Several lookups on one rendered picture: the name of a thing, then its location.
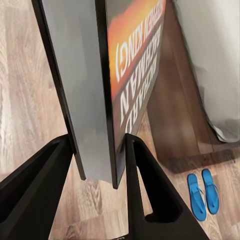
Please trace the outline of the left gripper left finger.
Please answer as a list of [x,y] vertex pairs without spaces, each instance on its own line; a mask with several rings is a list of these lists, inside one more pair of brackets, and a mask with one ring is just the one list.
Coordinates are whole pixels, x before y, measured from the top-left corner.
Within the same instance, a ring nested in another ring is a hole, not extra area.
[[0,182],[0,240],[49,239],[73,154],[56,137]]

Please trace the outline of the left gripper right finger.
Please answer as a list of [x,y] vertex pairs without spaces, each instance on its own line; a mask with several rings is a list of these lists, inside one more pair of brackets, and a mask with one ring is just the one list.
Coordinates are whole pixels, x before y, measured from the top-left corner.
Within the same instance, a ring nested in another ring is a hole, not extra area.
[[[210,240],[145,142],[125,134],[129,240]],[[139,168],[156,223],[145,220]]]

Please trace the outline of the sandal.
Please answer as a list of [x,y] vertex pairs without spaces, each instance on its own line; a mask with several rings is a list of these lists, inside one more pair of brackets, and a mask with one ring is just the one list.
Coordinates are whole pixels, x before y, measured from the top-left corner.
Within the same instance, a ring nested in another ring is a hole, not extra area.
[[191,202],[191,209],[192,209],[193,215],[197,220],[205,221],[207,217],[207,212],[206,212],[207,201],[205,199],[205,204],[204,204],[203,198],[200,193],[201,189],[199,188],[196,175],[193,173],[190,173],[187,176],[187,183],[188,183],[188,188],[190,193],[190,202]]
[[219,210],[219,198],[217,188],[214,185],[213,178],[209,169],[203,169],[201,172],[206,190],[206,203],[210,214],[215,215]]

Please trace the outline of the hardback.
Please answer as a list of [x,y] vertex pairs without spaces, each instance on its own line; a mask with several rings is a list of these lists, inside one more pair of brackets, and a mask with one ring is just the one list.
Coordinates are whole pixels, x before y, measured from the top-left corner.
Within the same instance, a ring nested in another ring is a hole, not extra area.
[[160,64],[166,0],[31,0],[81,180],[118,189]]

